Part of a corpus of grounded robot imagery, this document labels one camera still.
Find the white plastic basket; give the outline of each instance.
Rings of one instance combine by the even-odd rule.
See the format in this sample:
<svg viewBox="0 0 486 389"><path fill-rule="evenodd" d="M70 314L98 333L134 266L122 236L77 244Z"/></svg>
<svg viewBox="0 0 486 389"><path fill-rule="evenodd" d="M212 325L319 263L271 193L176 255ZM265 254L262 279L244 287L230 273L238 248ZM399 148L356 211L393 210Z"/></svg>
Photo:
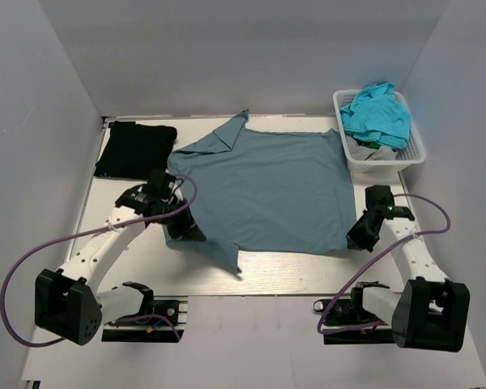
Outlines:
<svg viewBox="0 0 486 389"><path fill-rule="evenodd" d="M347 146L346 133L343 130L340 109L345 105L351 104L360 91L360 89L348 89L333 93L333 104L335 105L335 112L339 123L340 138L342 139L343 150L346 153L347 167L349 170L353 173L388 173L389 171L400 171L407 166L423 162L426 154L421 143L420 133L413 120L411 121L411 137L408 140L408 146L398 152L395 160L356 160L351 156L349 147ZM394 92L394 97L397 101L404 103L407 109L409 109L401 93Z"/></svg>

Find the gray clothing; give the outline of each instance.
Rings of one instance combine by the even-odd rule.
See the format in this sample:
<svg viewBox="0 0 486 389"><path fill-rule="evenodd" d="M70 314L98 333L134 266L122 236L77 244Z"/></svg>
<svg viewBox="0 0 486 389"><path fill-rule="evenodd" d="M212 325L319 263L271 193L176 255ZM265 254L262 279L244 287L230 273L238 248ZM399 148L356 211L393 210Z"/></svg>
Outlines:
<svg viewBox="0 0 486 389"><path fill-rule="evenodd" d="M347 148L349 153L356 160L395 160L398 155L392 148L388 146L380 146L377 150L360 146L356 139L352 136L346 135Z"/></svg>
<svg viewBox="0 0 486 389"><path fill-rule="evenodd" d="M356 221L353 185L339 134L257 132L248 111L168 159L191 176L191 213L207 242L168 242L236 268L237 251L325 254L346 248ZM182 187L193 194L188 182Z"/></svg>

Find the white wall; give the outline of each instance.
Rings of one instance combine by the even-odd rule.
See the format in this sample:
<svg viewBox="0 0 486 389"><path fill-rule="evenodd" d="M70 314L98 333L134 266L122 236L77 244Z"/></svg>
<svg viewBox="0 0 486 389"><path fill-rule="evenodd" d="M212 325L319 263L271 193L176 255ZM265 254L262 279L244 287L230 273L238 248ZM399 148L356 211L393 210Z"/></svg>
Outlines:
<svg viewBox="0 0 486 389"><path fill-rule="evenodd" d="M40 4L0 0L0 287L21 254L73 229L99 129ZM65 250L37 255L12 280L7 307L24 337L33 329L36 275ZM0 388L16 388L25 353L0 319Z"/></svg>
<svg viewBox="0 0 486 389"><path fill-rule="evenodd" d="M40 0L104 116L327 113L401 86L448 0Z"/></svg>
<svg viewBox="0 0 486 389"><path fill-rule="evenodd" d="M407 183L450 213L450 232L427 242L471 291L469 323L486 373L486 1L450 2L404 94L428 154ZM418 208L423 226L443 225L436 212Z"/></svg>

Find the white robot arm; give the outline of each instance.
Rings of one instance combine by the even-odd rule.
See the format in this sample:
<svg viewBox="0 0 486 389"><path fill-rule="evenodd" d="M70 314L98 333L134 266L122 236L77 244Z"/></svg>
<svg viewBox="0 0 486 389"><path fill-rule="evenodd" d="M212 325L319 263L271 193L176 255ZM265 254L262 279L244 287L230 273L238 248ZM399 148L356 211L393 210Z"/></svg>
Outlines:
<svg viewBox="0 0 486 389"><path fill-rule="evenodd" d="M372 251L380 237L388 244L404 242L391 254L405 289L396 294L378 282L358 282L352 289L351 300L344 303L348 304L345 309L340 306L338 312L334 310L337 295L330 301L331 306L322 303L323 308L316 311L324 311L322 320L328 323L330 317L332 326L338 326L339 322L348 325L351 321L361 327L364 321L378 323L380 319L391 328L392 339L399 347L459 351L470 302L466 285L452 282L436 265L416 233L410 209L394 204L388 186L370 186L365 190L365 198L367 209L347 233L347 247ZM406 238L410 234L414 239ZM331 332L337 331L321 331L327 336Z"/></svg>
<svg viewBox="0 0 486 389"><path fill-rule="evenodd" d="M77 344L86 344L102 323L150 314L153 292L145 285L125 282L98 293L113 263L147 227L143 221L117 228L113 225L169 214L184 204L177 179L160 171L153 171L147 184L122 194L106 220L108 232L92 236L84 248L56 271L45 269L36 278L36 325ZM205 240L189 208L158 222L166 225L172 239Z"/></svg>

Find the black folded garment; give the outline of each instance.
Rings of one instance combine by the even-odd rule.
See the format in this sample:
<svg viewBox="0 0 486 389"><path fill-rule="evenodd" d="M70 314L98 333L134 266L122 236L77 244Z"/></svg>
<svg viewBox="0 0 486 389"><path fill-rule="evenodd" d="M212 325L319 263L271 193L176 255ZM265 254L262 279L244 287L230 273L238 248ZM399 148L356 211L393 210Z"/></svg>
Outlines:
<svg viewBox="0 0 486 389"><path fill-rule="evenodd" d="M113 122L109 128L110 139L94 176L147 180L153 169L166 170L177 139L176 128L135 122Z"/></svg>

